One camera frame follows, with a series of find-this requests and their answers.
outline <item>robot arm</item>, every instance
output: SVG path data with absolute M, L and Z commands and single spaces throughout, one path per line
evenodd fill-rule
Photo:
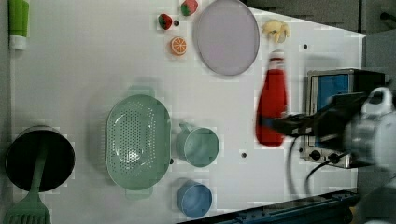
M 352 154 L 357 166 L 377 164 L 374 155 L 384 154 L 385 144 L 395 144 L 396 151 L 395 99 L 383 87 L 370 95 L 339 94 L 312 116 L 260 117 L 259 123 L 287 136 L 315 136 L 326 148 Z

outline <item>round plate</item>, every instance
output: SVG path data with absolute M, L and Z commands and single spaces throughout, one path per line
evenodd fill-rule
M 222 75 L 239 75 L 255 61 L 260 33 L 251 11 L 238 0 L 218 0 L 202 14 L 196 31 L 206 65 Z

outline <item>green spatula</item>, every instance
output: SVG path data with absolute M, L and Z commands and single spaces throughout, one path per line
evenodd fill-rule
M 4 224 L 50 224 L 50 212 L 38 195 L 48 149 L 41 139 L 32 186 L 27 196 L 6 212 Z

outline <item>blue bowl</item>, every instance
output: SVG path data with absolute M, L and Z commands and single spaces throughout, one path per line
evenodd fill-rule
M 210 189 L 193 180 L 187 181 L 177 192 L 177 206 L 187 217 L 203 217 L 211 205 Z

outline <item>red bottle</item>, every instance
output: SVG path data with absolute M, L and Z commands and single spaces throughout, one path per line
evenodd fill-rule
M 270 55 L 268 71 L 260 96 L 256 118 L 256 137 L 268 147 L 278 147 L 283 143 L 283 135 L 260 122 L 260 118 L 281 118 L 286 112 L 287 94 L 284 71 L 284 52 L 275 50 Z

